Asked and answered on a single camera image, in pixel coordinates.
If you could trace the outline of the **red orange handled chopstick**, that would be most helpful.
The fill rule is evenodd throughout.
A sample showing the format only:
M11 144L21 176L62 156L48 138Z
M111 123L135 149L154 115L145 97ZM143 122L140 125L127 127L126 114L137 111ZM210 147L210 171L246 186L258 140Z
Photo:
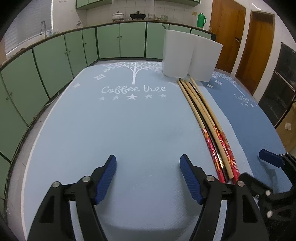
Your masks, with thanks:
M211 109L210 105L208 104L207 100L205 99L205 97L203 96L200 87L196 84L196 81L190 77L190 81L188 81L187 83L191 84L191 87L194 89L194 91L196 92L196 94L199 96L198 100L200 101L201 106L203 107L203 109L205 110L206 114L208 114L208 118L212 121L212 126L216 132L216 135L219 139L219 141L221 142L221 145L226 153L226 157L229 163L229 166L231 168L232 174L233 174L233 183L237 182L239 180L239 170L234 158L234 154L230 148L230 145L228 143L228 140L226 138L226 135L224 133L224 131L222 130L222 127L214 113L214 111Z

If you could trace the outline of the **red patterned bamboo chopstick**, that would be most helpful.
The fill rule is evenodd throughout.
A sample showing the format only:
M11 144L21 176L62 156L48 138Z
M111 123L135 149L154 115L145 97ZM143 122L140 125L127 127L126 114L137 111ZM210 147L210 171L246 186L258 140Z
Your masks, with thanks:
M194 95L191 92L191 90L189 89L189 87L186 87L184 80L182 80L181 78L178 79L178 85L179 85L180 89L182 90L182 93L184 94L186 100L188 101L188 103L194 113L194 116L201 128L202 134L204 136L204 139L205 139L207 147L209 149L211 158L213 160L213 163L214 163L217 175L218 175L218 179L220 182L226 183L226 181L228 180L227 176L226 176L227 173L224 173L225 167L222 162L220 152L219 152L219 150L217 150L217 148L213 144L212 138L209 135L208 125L207 125L202 113L200 112L196 102L193 99Z

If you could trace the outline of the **dark brown chopstick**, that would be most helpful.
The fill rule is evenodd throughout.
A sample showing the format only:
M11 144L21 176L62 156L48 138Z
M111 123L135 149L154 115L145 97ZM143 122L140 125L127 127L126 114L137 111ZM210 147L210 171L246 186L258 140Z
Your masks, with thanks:
M184 82L185 82L185 84L186 84L186 87L189 87L189 83L187 83L186 81L184 81ZM210 135L210 137L212 138L213 144L215 145L215 147L217 148L217 150L219 150L219 148L218 148L218 146L217 146L217 144L216 144L216 140L215 140L215 138L213 137L212 132L211 132L211 129L210 129L210 126L211 126L210 120L209 120L207 114L205 113L205 110L204 110L203 107L201 106L199 100L198 100L197 97L195 96L194 91L191 90L191 92L192 92L193 95L194 95L194 96L193 96L194 101L196 102L196 104L197 104L197 106L198 106L200 112L202 113L202 115L203 115L203 117L204 117L204 119L205 119L205 121L206 121L206 123L207 123L207 125L208 125L209 135ZM227 172L226 167L225 167L225 172L224 172L224 173L227 173L226 176L227 176L227 179L228 179L228 180L227 180L226 182L228 182L228 181L229 181L229 177L228 177L228 172Z

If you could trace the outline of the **chrome kitchen faucet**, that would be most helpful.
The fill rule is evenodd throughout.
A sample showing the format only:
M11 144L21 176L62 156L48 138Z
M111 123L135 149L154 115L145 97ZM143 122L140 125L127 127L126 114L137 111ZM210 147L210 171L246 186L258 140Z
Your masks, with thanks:
M44 35L44 38L47 38L47 28L46 28L46 22L43 20L41 21L41 30L40 30L40 36Z

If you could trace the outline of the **cardboard box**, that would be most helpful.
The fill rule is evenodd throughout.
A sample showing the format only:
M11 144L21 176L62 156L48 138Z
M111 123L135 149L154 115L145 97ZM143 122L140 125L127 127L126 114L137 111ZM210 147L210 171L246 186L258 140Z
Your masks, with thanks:
M295 149L295 127L295 109L291 108L276 128L280 140L288 153L291 153Z

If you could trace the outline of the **plain bamboo chopstick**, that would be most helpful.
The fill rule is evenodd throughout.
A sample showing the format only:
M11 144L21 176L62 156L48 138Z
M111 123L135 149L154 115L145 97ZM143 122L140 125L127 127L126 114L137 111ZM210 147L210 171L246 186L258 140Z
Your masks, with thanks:
M216 132L214 121L203 104L197 90L190 82L179 79L178 85L186 97L193 113L200 125L204 138L206 140L208 149L214 162L217 171L218 179L221 182L228 182L234 180L234 174L229 164L229 155L226 148L222 144L222 137Z

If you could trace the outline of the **brown wooden door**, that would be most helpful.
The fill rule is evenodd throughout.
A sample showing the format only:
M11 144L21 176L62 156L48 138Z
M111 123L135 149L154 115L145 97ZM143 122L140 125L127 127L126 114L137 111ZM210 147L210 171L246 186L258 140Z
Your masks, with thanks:
M232 0L214 0L210 29L216 42L223 45L216 68L230 73L234 67L240 47L246 8Z
M236 78L254 94L271 53L274 38L275 16L251 11L248 34Z

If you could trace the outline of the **white right utensil holder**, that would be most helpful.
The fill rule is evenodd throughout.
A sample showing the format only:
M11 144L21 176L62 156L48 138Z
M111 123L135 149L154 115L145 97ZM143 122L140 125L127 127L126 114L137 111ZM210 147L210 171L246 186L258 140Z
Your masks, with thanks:
M196 36L196 44L188 74L194 80L209 82L220 57L223 45L213 40Z

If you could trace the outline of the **white utensil holder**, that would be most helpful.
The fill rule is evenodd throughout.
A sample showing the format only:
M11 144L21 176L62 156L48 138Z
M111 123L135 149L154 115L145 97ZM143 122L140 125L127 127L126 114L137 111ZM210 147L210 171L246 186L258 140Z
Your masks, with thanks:
M220 57L223 45L213 40L196 36L196 44L188 74L194 80L209 82Z
M186 77L196 45L196 36L166 30L163 51L163 73L168 77Z

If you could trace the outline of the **green base cabinets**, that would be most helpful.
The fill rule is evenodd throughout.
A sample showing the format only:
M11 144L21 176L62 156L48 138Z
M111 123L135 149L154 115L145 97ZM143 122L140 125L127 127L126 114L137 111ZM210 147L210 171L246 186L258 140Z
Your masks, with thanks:
M48 101L97 61L161 60L165 29L216 39L214 33L181 24L109 23L48 37L1 65L1 194L23 137Z

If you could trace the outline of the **white left utensil holder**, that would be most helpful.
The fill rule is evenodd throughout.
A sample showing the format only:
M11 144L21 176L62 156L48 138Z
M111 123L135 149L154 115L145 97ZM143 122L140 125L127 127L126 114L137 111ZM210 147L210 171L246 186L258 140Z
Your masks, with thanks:
M163 73L168 77L186 77L196 45L196 36L166 30L163 51Z

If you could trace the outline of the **green thermos jug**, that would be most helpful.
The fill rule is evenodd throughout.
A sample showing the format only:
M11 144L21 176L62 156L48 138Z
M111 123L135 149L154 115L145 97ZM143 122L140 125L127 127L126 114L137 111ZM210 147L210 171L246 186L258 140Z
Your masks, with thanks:
M206 22L207 18L204 16L204 14L202 12L199 13L197 17L197 27L203 29Z

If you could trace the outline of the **black wok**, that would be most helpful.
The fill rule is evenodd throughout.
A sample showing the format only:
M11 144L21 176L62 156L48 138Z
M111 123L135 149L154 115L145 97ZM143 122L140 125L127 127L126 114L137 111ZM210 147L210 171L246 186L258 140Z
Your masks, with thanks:
M140 11L137 11L134 14L130 14L131 19L134 20L144 20L146 18L146 14L141 13Z

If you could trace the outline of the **window blind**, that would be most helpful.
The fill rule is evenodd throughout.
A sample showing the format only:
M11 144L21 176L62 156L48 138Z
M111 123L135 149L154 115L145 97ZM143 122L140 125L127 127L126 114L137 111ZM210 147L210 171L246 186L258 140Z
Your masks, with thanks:
M46 31L53 30L51 0L31 1L14 19L4 35L5 51L9 53L23 42L40 34L45 22Z

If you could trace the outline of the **green upper cabinets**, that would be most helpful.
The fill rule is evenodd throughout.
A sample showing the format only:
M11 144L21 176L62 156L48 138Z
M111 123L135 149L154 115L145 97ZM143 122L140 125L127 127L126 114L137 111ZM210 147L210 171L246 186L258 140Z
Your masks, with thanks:
M187 6L197 6L200 4L200 1L195 0L163 0L171 3L184 4ZM105 6L112 4L112 0L76 0L76 10L89 10L99 6Z

